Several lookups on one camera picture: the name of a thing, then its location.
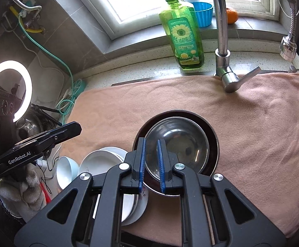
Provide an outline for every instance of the dish soap bottle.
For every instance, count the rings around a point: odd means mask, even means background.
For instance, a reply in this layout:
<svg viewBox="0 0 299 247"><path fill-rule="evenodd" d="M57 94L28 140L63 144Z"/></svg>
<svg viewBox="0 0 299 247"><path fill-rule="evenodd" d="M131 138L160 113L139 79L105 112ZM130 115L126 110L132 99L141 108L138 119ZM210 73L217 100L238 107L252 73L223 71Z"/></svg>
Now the dish soap bottle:
<svg viewBox="0 0 299 247"><path fill-rule="evenodd" d="M194 6L180 0L166 2L168 6L159 17L177 62L183 70L200 68L204 57Z"/></svg>

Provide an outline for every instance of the gray cloth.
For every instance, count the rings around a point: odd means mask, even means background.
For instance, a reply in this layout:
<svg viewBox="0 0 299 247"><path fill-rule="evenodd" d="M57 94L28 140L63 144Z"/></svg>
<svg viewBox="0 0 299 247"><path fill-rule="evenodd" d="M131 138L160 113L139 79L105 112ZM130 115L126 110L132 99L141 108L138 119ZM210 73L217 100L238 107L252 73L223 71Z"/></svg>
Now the gray cloth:
<svg viewBox="0 0 299 247"><path fill-rule="evenodd" d="M10 176L0 179L0 199L12 215L22 217L25 222L44 208L45 196L32 164L27 165L23 182L17 182Z"/></svg>

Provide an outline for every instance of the black gripper frame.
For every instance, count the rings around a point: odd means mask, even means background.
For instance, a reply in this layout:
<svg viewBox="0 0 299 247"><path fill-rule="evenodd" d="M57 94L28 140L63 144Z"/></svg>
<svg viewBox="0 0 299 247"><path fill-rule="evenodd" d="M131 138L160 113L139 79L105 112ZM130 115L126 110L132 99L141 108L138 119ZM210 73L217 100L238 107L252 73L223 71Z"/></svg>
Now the black gripper frame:
<svg viewBox="0 0 299 247"><path fill-rule="evenodd" d="M54 148L57 144L80 135L81 131L80 124L73 121L18 142L0 156L0 178L11 174L19 178L18 169L23 168L28 163L34 163L43 156L43 153ZM22 182L24 177L16 180Z"/></svg>
<svg viewBox="0 0 299 247"><path fill-rule="evenodd" d="M183 247L285 246L284 234L226 177L197 174L187 166L177 170L177 155L167 151L163 139L160 144L165 174L161 187L163 184L167 195L180 195Z"/></svg>
<svg viewBox="0 0 299 247"><path fill-rule="evenodd" d="M17 247L120 247L123 194L140 193L144 158L145 140L141 137L137 150L125 157L128 169L115 165L101 175L88 173L81 177L80 174L18 231L14 244ZM98 194L101 196L93 219Z"/></svg>

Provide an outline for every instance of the ring light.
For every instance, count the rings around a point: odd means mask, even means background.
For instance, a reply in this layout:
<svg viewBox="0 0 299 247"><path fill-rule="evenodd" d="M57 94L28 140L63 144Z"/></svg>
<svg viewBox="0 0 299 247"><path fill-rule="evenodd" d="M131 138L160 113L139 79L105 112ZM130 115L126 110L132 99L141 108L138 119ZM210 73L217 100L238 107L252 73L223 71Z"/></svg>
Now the ring light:
<svg viewBox="0 0 299 247"><path fill-rule="evenodd" d="M14 69L17 72L19 72L23 77L26 86L25 98L23 99L20 109L14 114L13 122L16 122L26 113L28 109L31 100L33 86L31 84L31 79L28 70L21 63L13 60L8 60L0 63L0 73L6 69Z"/></svg>

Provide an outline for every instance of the countertop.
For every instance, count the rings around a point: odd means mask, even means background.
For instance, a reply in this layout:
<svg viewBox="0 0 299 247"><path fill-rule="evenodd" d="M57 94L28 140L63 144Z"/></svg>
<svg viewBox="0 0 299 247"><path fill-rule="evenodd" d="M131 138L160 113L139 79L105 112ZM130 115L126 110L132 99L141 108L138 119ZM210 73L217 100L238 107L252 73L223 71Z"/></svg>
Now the countertop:
<svg viewBox="0 0 299 247"><path fill-rule="evenodd" d="M236 74L245 74L256 66L263 70L287 71L290 65L299 68L299 57L293 63L285 61L280 54L269 52L231 52L230 65ZM215 54L204 53L204 64L197 71L214 71ZM150 77L178 77L183 71L174 57L139 62L85 78L86 90L108 87L112 84Z"/></svg>

